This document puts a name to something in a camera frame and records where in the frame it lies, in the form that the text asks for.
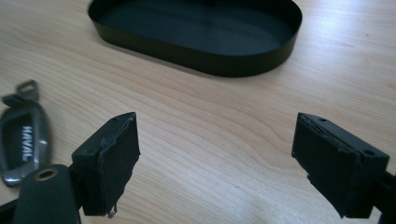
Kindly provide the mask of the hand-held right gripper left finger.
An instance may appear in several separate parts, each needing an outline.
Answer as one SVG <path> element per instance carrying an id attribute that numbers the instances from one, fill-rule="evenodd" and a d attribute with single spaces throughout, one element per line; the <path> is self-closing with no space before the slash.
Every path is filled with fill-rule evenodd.
<path id="1" fill-rule="evenodd" d="M 72 154 L 78 207 L 86 216 L 113 217 L 140 156 L 136 113 L 106 122 Z"/>

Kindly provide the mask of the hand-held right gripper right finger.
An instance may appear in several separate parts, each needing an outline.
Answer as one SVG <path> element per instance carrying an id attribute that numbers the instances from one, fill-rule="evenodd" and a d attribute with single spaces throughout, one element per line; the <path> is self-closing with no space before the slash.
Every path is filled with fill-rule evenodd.
<path id="1" fill-rule="evenodd" d="M 291 156 L 341 217 L 390 217 L 389 155 L 331 121 L 297 116 Z"/>

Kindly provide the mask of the black oval tray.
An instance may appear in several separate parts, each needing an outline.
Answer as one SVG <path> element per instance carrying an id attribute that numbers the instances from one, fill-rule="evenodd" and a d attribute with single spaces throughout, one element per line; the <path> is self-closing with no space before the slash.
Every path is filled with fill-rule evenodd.
<path id="1" fill-rule="evenodd" d="M 218 77 L 277 68 L 303 21 L 292 0 L 92 0 L 88 16 L 109 44 Z"/>

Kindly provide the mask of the grey car key fob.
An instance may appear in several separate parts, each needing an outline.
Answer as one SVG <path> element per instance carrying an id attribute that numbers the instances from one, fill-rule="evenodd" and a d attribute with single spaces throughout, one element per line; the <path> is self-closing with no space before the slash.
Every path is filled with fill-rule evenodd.
<path id="1" fill-rule="evenodd" d="M 0 178 L 13 188 L 49 163 L 50 124 L 35 80 L 18 85 L 1 101 L 7 108 L 0 116 Z"/>

